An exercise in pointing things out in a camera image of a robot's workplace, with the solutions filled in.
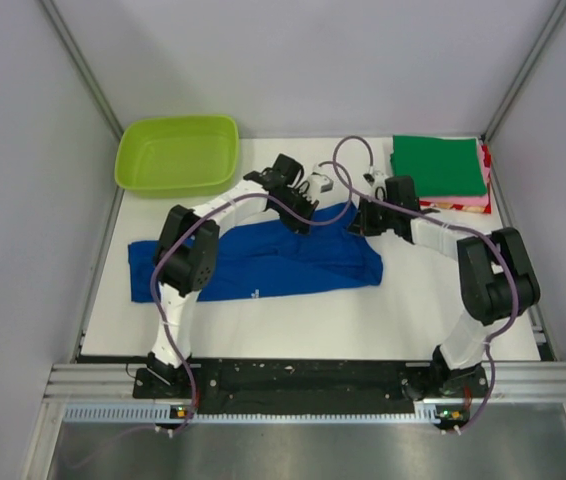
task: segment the stack of folded cloth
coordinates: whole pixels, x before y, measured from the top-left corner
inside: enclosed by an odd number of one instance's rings
[[[421,205],[491,213],[487,146],[477,139],[394,136],[394,175],[414,179]]]

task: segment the green towel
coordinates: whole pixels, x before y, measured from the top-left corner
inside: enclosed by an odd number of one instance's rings
[[[476,140],[394,136],[394,175],[414,179],[419,197],[485,195]]]

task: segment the white table surface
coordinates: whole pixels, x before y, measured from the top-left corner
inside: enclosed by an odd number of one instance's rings
[[[257,139],[241,141],[241,175],[271,166],[279,153],[301,162],[306,171],[328,160],[338,139]],[[391,138],[370,139],[376,165],[387,170]],[[365,186],[367,152],[358,142],[339,156],[355,185]],[[346,189],[335,180],[321,207],[342,202]],[[130,300],[127,246],[158,238],[169,209],[194,206],[204,198],[143,199],[126,192],[119,211],[81,353],[145,356],[154,343],[158,312],[153,304]],[[478,230],[501,227],[492,203],[491,215],[444,211],[449,223]],[[266,212],[251,222],[276,218]],[[451,331],[462,310],[456,262],[411,245],[393,233],[369,238],[383,258],[378,287],[223,302],[198,303],[192,331],[192,353],[209,357],[427,360]],[[539,360],[530,319],[493,342],[497,360]]]

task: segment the lime green tray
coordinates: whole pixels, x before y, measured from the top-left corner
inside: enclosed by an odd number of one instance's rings
[[[123,134],[114,178],[146,197],[214,195],[230,187],[238,153],[238,128],[230,117],[148,118]]]

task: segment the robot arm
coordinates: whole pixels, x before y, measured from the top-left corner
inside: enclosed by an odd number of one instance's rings
[[[181,245],[174,252],[158,278],[161,304],[169,322],[167,327],[183,358],[191,354],[192,311],[200,290],[207,285],[214,273],[219,238],[237,224],[270,208],[279,213],[283,224],[293,232],[309,232],[309,225],[290,215],[271,200],[275,198],[298,216],[311,219],[318,206],[318,196],[330,191],[333,182],[322,173],[319,166],[315,166],[304,181],[300,181],[302,174],[303,167],[298,162],[285,155],[279,155],[272,168],[247,174],[225,194],[194,209],[177,205],[170,210],[159,237],[155,264],[196,221],[229,204],[214,215],[213,219],[205,221],[195,231],[188,244]],[[235,198],[247,194],[256,195],[241,202],[234,202]],[[152,351],[148,355],[148,369],[169,384],[180,364],[168,341],[165,325],[161,323]]]
[[[420,212],[419,199],[410,177],[392,177],[373,171],[366,175],[370,195],[387,203]],[[451,230],[424,218],[414,218],[361,199],[359,211],[349,230],[363,236],[393,230],[399,237],[437,251],[459,264],[464,310],[449,336],[436,347],[433,365],[443,386],[480,368],[487,335],[500,329],[510,316],[512,292],[505,275],[480,238]],[[513,228],[488,235],[499,248],[512,272],[521,315],[540,298],[539,284],[523,240]]]

